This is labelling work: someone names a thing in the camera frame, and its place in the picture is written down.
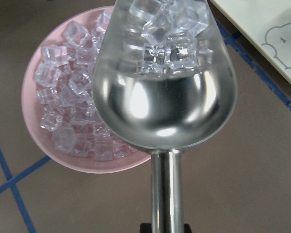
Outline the clear ice cubes pile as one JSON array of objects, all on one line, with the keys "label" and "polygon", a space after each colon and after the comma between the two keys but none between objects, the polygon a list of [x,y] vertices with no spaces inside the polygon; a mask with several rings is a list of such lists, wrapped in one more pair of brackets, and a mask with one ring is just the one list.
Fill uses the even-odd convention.
[{"label": "clear ice cubes pile", "polygon": [[110,161],[136,149],[101,121],[92,98],[93,73],[111,13],[99,14],[92,29],[72,21],[60,45],[42,47],[34,81],[43,105],[40,127],[52,133],[55,149],[78,157]]}]

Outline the cream bear tray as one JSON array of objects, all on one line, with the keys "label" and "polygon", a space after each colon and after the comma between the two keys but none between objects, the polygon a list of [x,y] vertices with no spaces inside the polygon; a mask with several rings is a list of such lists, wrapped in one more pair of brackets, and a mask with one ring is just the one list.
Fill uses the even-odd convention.
[{"label": "cream bear tray", "polygon": [[291,0],[212,3],[291,85]]}]

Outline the metal ice scoop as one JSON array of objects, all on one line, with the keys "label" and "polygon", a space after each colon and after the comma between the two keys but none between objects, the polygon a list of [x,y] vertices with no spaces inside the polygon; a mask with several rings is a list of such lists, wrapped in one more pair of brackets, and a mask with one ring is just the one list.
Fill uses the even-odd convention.
[{"label": "metal ice scoop", "polygon": [[118,0],[94,72],[92,93],[110,130],[151,155],[153,233],[183,233],[181,156],[218,133],[237,101],[237,79],[218,25],[207,4],[210,65],[138,72],[143,42],[141,20],[129,15],[133,0]]}]

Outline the pink bowl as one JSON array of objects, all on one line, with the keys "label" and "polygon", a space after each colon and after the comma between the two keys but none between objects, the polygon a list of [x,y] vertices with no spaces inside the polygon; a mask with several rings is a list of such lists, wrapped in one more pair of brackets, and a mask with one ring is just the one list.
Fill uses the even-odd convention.
[{"label": "pink bowl", "polygon": [[54,29],[33,54],[22,87],[22,112],[39,148],[68,168],[113,173],[150,159],[102,123],[90,93],[96,25],[113,11],[104,6],[80,13]]}]

